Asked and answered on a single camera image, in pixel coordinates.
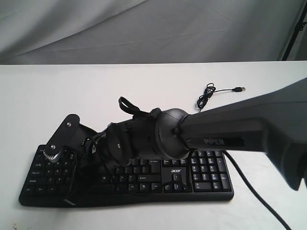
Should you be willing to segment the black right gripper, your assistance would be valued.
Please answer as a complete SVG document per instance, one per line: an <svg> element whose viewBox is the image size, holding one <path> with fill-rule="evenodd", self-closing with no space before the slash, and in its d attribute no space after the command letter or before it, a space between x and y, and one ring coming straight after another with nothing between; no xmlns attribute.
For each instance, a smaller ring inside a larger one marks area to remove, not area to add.
<svg viewBox="0 0 307 230"><path fill-rule="evenodd" d="M84 156L76 153L73 160L72 177L64 202L76 206L82 194L82 170L111 170L126 167L132 162L132 144L129 136L131 121L110 123L101 132L81 125L89 139L84 147Z"/></svg>

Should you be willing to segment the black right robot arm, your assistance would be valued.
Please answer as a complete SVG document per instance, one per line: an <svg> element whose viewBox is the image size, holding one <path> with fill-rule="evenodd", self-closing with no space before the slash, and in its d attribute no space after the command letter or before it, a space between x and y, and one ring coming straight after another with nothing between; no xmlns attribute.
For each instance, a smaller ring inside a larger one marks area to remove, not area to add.
<svg viewBox="0 0 307 230"><path fill-rule="evenodd" d="M196 114L181 109L140 110L126 98L120 108L132 119L87 136L73 170L65 201L77 205L101 171L132 160L187 158L196 150L263 152L290 188L307 178L307 81Z"/></svg>

